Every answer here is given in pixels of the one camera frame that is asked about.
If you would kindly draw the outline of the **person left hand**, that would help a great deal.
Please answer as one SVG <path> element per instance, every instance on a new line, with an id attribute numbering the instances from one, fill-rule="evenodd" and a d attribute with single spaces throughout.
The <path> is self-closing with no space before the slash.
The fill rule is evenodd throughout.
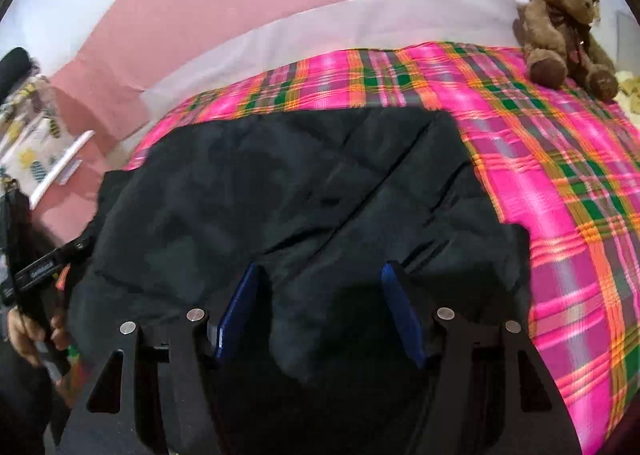
<path id="1" fill-rule="evenodd" d="M 66 329 L 66 312 L 57 309 L 51 319 L 51 339 L 58 351 L 70 346 L 70 334 Z M 8 315 L 9 340 L 13 349 L 30 365 L 39 367 L 40 356 L 36 348 L 37 342 L 43 342 L 46 331 L 33 319 L 23 315 L 18 308 L 13 308 Z"/>

